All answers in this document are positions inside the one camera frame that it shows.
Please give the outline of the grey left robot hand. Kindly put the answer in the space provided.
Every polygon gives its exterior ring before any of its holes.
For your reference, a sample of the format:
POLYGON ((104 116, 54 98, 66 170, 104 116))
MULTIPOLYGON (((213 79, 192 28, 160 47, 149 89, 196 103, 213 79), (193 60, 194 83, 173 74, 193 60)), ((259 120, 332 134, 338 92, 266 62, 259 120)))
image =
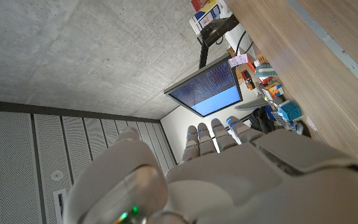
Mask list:
POLYGON ((64 223, 358 223, 358 160, 231 116, 190 126, 163 172, 127 128, 75 181, 64 223))

